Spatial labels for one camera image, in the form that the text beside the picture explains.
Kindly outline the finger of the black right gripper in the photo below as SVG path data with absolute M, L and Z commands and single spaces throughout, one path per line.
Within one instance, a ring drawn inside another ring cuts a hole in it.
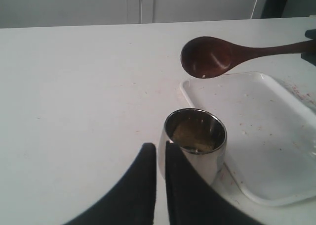
M 301 54 L 301 58 L 304 61 L 310 63 L 311 65 L 316 66 L 316 53 L 315 52 L 313 52 L 313 53 L 311 53 L 311 52 L 302 53 Z
M 316 40 L 316 29 L 307 30 L 305 32 L 305 37 L 311 40 Z

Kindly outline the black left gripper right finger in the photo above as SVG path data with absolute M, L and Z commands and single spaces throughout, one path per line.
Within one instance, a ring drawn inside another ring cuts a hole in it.
M 174 143 L 165 148 L 165 183 L 171 225 L 244 225 L 243 213 L 224 201 Z

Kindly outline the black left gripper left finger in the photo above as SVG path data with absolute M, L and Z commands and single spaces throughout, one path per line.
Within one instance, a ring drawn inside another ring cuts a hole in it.
M 152 225 L 157 194 L 157 154 L 144 143 L 123 177 L 68 225 Z

